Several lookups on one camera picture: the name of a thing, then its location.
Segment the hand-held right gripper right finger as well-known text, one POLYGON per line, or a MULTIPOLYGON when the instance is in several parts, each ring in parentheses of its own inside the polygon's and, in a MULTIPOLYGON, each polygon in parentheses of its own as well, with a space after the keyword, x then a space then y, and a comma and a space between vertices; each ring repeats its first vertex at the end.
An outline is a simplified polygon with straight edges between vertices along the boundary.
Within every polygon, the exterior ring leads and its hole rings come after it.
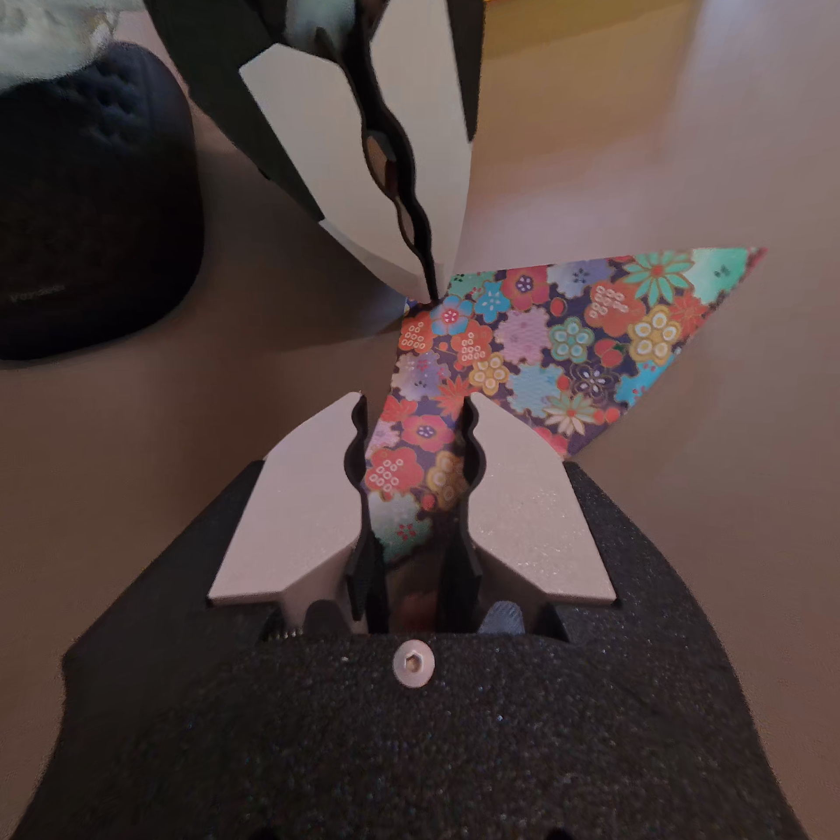
POLYGON ((454 607, 510 601, 607 606, 613 583, 564 461, 482 394, 465 400, 454 534, 454 607))

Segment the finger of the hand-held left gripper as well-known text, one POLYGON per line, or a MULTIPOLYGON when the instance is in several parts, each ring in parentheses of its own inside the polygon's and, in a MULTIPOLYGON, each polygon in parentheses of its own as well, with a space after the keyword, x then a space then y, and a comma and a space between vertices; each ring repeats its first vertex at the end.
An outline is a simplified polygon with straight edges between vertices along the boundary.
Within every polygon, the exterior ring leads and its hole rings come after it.
POLYGON ((274 44, 239 75, 318 205, 320 226, 387 286, 430 302, 421 261, 364 157, 361 113, 341 68, 274 44))
POLYGON ((371 68, 387 111, 411 153, 403 201, 423 243, 416 288, 448 289, 459 250, 476 132, 476 2, 391 1, 370 39, 371 68))

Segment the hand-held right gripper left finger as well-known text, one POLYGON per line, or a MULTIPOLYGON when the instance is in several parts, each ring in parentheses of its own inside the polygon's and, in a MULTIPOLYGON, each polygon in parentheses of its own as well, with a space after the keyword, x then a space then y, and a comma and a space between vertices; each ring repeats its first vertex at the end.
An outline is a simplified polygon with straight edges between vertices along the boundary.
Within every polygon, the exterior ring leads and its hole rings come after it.
POLYGON ((361 488, 366 398, 349 392, 289 432, 263 461, 211 586, 213 606, 320 600, 364 613, 375 590, 361 488))

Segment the dark flower origami paper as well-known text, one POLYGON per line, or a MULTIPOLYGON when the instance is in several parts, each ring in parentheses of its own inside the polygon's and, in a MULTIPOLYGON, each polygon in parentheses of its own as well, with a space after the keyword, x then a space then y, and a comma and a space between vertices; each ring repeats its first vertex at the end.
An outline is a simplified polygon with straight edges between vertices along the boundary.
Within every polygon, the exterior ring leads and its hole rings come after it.
POLYGON ((364 490, 386 565, 445 537, 467 490, 465 399, 481 394, 562 459, 672 365, 764 248, 691 248, 452 276, 407 301, 364 490))

